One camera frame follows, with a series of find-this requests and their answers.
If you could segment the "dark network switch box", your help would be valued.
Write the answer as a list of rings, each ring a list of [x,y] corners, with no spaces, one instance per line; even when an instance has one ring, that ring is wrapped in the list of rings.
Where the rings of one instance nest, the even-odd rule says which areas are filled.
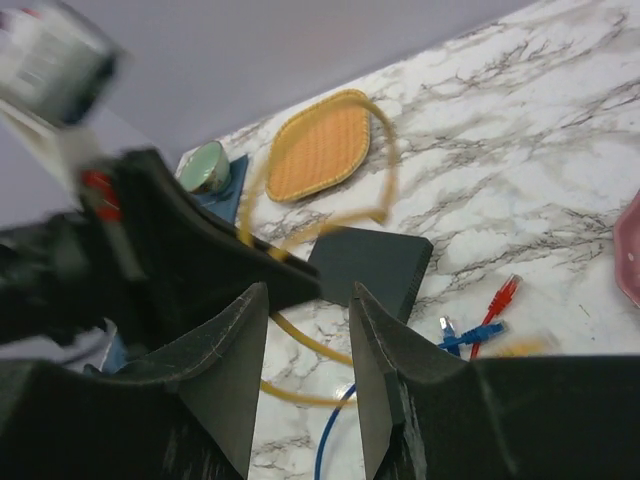
[[[360,283],[407,323],[432,253],[423,237],[345,227],[318,238],[308,262],[319,274],[323,300],[346,307]]]

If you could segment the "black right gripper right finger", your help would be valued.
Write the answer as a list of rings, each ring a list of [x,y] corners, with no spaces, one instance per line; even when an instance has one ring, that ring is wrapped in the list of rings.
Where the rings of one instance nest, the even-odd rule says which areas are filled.
[[[466,361],[390,316],[362,285],[349,305],[370,479],[635,479],[635,356]]]

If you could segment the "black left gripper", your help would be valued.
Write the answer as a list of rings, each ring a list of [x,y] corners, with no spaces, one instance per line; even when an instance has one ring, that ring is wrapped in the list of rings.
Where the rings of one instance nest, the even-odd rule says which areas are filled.
[[[1,232],[1,340],[61,345],[113,321],[126,344],[165,342],[163,225],[149,196],[155,149],[81,168],[72,210]]]

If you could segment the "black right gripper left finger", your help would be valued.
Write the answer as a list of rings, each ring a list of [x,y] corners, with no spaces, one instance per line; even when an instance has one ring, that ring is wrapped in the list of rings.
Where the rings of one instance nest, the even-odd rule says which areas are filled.
[[[5,479],[244,479],[269,300],[250,286],[216,317],[112,375],[1,365]]]

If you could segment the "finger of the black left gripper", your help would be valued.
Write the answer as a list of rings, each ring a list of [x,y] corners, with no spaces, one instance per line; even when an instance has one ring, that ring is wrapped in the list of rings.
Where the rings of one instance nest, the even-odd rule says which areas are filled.
[[[186,193],[154,149],[107,163],[125,230],[145,274],[149,298],[164,315],[215,315],[250,285],[263,282],[277,311],[320,295],[317,271],[283,262],[269,244],[243,244],[236,228]]]

